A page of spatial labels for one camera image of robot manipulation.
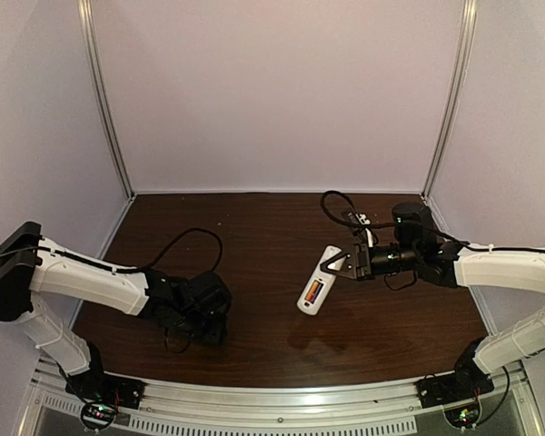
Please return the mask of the purple AA battery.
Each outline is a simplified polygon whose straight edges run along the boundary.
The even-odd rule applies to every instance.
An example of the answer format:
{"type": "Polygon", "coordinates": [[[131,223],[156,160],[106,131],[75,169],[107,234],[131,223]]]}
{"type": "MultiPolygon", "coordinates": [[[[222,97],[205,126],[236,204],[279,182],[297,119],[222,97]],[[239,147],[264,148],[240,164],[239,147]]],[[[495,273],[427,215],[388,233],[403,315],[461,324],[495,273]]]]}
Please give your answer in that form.
{"type": "Polygon", "coordinates": [[[310,295],[310,303],[315,304],[322,296],[324,284],[322,282],[314,282],[312,287],[312,293],[310,295]]]}

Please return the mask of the orange AA battery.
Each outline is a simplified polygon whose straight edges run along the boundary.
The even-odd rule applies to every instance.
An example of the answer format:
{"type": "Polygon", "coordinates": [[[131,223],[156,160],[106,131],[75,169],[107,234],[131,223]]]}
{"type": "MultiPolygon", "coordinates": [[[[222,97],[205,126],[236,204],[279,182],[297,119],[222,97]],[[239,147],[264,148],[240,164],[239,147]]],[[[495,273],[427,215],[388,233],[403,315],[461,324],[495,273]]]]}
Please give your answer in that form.
{"type": "Polygon", "coordinates": [[[319,291],[322,289],[322,287],[323,287],[322,282],[313,281],[308,291],[305,294],[304,300],[309,304],[313,304],[317,298],[319,291]]]}

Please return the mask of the white remote control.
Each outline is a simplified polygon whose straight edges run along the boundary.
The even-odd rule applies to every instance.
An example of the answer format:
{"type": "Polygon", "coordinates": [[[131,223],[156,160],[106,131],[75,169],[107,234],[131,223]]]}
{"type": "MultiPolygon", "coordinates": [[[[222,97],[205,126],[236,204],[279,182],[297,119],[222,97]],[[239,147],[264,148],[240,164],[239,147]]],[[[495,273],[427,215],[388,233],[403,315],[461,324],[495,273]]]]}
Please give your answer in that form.
{"type": "Polygon", "coordinates": [[[296,303],[301,312],[310,316],[315,316],[319,312],[336,280],[334,274],[322,270],[322,264],[341,252],[342,249],[339,247],[326,246],[296,303]]]}

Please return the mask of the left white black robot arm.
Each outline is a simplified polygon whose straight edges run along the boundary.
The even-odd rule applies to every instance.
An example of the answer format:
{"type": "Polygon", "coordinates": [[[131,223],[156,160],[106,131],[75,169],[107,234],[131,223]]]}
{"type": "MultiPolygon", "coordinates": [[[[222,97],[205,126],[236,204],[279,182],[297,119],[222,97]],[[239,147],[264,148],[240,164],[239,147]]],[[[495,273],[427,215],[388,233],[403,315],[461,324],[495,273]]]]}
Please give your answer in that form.
{"type": "Polygon", "coordinates": [[[21,325],[56,361],[70,389],[88,398],[113,388],[100,352],[70,331],[48,307],[45,293],[152,320],[166,333],[207,345],[223,343],[232,306],[232,294],[214,269],[185,279],[156,270],[154,263],[107,263],[44,237],[39,223],[23,223],[0,244],[0,322],[21,325]]]}

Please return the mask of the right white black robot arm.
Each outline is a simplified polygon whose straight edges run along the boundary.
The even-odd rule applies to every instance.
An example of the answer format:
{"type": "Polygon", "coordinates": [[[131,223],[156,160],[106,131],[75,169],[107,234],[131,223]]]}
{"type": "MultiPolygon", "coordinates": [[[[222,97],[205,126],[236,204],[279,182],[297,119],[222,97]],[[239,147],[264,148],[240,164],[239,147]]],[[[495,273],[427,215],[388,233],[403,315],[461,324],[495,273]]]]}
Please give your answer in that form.
{"type": "MultiPolygon", "coordinates": [[[[363,233],[365,241],[337,252],[319,264],[323,273],[355,281],[412,272],[414,278],[445,288],[499,287],[545,294],[545,247],[498,247],[458,240],[438,231],[431,209],[421,203],[398,203],[387,225],[395,241],[373,242],[377,225],[366,219],[339,224],[363,233]]],[[[456,361],[454,385],[476,392],[489,374],[545,351],[545,306],[507,329],[471,342],[456,361]]]]}

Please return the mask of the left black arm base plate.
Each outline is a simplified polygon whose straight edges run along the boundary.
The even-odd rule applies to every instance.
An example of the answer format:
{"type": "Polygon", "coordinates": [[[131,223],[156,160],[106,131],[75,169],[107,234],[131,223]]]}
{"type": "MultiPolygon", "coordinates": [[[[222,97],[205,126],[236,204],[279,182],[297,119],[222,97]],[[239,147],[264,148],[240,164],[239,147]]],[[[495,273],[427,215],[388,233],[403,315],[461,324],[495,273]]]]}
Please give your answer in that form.
{"type": "Polygon", "coordinates": [[[144,395],[146,383],[140,380],[111,375],[106,372],[84,372],[70,376],[61,372],[65,390],[82,401],[97,401],[117,408],[137,410],[144,395]]]}

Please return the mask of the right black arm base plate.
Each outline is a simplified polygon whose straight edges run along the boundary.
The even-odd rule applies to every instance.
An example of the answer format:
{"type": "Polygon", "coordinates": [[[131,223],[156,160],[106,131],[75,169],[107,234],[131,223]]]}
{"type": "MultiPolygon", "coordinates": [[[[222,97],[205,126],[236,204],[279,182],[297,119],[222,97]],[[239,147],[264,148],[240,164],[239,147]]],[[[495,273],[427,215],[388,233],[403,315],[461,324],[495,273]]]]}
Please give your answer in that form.
{"type": "Polygon", "coordinates": [[[417,380],[415,387],[423,409],[474,399],[494,391],[489,375],[471,377],[466,372],[429,374],[417,380]]]}

